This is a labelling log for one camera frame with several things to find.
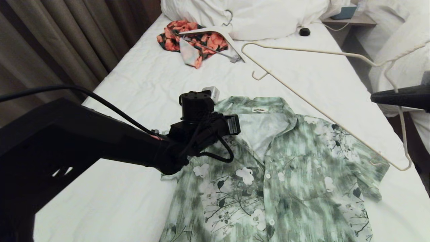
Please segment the black robotic arm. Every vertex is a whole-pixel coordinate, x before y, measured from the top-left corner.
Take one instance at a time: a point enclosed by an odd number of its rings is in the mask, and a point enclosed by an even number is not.
[[[146,129],[101,97],[83,90],[140,129],[66,99],[36,108],[1,128],[1,241],[32,241],[34,215],[100,158],[154,167],[164,174],[180,171],[189,156],[233,160],[222,137],[240,133],[239,119],[214,112],[216,89],[180,95],[182,121],[171,125],[167,135]],[[34,93],[37,90],[14,97]],[[0,102],[12,97],[2,96]],[[201,152],[218,140],[229,158]]]

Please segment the brown curtain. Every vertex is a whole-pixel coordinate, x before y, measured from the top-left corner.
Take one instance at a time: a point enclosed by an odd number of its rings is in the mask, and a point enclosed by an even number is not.
[[[0,0],[0,95],[56,84],[93,90],[160,13],[159,0]],[[65,90],[0,103],[0,127],[59,97],[85,98]]]

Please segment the blue box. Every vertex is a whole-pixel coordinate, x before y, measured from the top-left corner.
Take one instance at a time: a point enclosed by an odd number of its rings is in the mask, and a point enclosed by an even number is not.
[[[332,16],[331,18],[334,20],[339,19],[350,19],[354,16],[355,10],[357,9],[357,6],[345,6],[342,7],[342,10],[339,14],[336,14]]]

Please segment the bed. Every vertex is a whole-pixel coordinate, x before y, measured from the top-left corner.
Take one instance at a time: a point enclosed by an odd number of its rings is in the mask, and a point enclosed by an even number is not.
[[[324,118],[272,77],[257,81],[251,61],[228,61],[221,55],[195,69],[181,55],[164,51],[156,36],[170,20],[161,15],[95,93],[150,129],[166,130],[179,121],[178,96],[216,86],[220,99],[229,96],[280,96],[297,114]],[[267,45],[340,51],[321,24],[312,34],[261,42]],[[240,47],[244,41],[235,41]],[[402,143],[344,56],[267,50],[248,46],[259,59],[310,101],[385,154],[406,166]],[[123,119],[93,99],[83,105]],[[153,168],[101,159],[36,214],[34,238],[44,241],[158,241],[169,212],[175,181],[160,181]],[[425,242],[430,199],[415,171],[389,169],[380,185],[382,201],[366,200],[374,241]]]

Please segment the green floral shirt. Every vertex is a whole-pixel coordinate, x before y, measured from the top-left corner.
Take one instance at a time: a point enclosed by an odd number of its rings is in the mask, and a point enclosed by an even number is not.
[[[178,186],[161,242],[372,240],[363,194],[381,199],[380,156],[280,97],[230,97],[216,111],[239,115],[241,134],[224,138],[234,160],[192,158],[162,177]],[[207,151],[228,157],[219,142]]]

